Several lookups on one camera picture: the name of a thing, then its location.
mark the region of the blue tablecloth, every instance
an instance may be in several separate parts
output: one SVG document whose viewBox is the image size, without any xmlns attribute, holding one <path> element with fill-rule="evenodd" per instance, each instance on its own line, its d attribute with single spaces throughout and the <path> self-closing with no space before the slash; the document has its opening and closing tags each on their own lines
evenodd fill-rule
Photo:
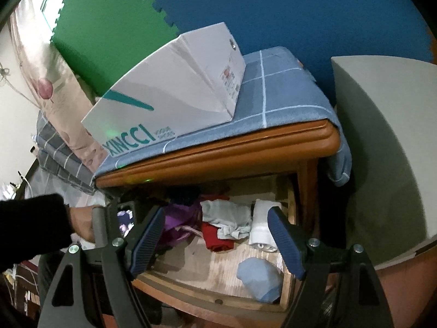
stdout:
<svg viewBox="0 0 437 328">
<path fill-rule="evenodd" d="M 135 150 L 118 158 L 108 157 L 95 177 L 126 165 L 175 150 L 239 136 L 263 128 L 329 119 L 340 130 L 341 146 L 326 158 L 328 176 L 337 186 L 349 180 L 352 156 L 340 122 L 313 76 L 284 47 L 244 56 L 246 71 L 231 122 L 176 137 Z"/>
</svg>

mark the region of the white towel roll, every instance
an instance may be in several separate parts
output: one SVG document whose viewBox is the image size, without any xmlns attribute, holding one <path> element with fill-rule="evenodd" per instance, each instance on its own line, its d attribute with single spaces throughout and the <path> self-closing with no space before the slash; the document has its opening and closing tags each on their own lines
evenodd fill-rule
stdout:
<svg viewBox="0 0 437 328">
<path fill-rule="evenodd" d="M 252 230 L 249 236 L 249 245 L 269 253 L 277 251 L 277 245 L 267 224 L 267 214 L 275 206 L 282 208 L 279 202 L 256 200 L 253 210 Z"/>
</svg>

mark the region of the blue gripper pad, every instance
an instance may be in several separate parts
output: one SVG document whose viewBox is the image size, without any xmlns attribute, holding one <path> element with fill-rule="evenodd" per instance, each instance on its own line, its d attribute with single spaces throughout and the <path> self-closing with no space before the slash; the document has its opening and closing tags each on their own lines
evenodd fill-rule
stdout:
<svg viewBox="0 0 437 328">
<path fill-rule="evenodd" d="M 161 238 L 164 224 L 165 214 L 164 210 L 160 208 L 150 221 L 150 224 L 138 241 L 137 246 L 132 251 L 132 262 L 129 268 L 132 277 L 135 278 L 137 275 L 146 271 L 147 265 L 155 251 L 155 247 Z"/>
<path fill-rule="evenodd" d="M 290 224 L 279 207 L 272 207 L 267 214 L 267 224 L 273 239 L 284 259 L 287 269 L 302 280 L 306 260 L 306 240 L 303 230 Z"/>
</svg>

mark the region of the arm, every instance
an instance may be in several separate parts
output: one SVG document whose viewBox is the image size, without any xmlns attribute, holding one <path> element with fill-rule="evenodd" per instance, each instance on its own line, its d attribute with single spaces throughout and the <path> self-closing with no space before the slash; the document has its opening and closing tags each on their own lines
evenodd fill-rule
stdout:
<svg viewBox="0 0 437 328">
<path fill-rule="evenodd" d="M 92 238 L 92 207 L 68 208 L 61 195 L 0 201 L 0 272 L 71 244 L 77 232 Z"/>
</svg>

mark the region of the cardboard box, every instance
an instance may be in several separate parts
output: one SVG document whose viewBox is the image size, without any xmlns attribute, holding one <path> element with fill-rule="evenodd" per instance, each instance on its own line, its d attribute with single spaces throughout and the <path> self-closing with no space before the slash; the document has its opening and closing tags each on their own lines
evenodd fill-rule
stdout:
<svg viewBox="0 0 437 328">
<path fill-rule="evenodd" d="M 228 122 L 245 68 L 224 23 L 181 34 L 118 80 L 82 124 L 117 157 Z"/>
</svg>

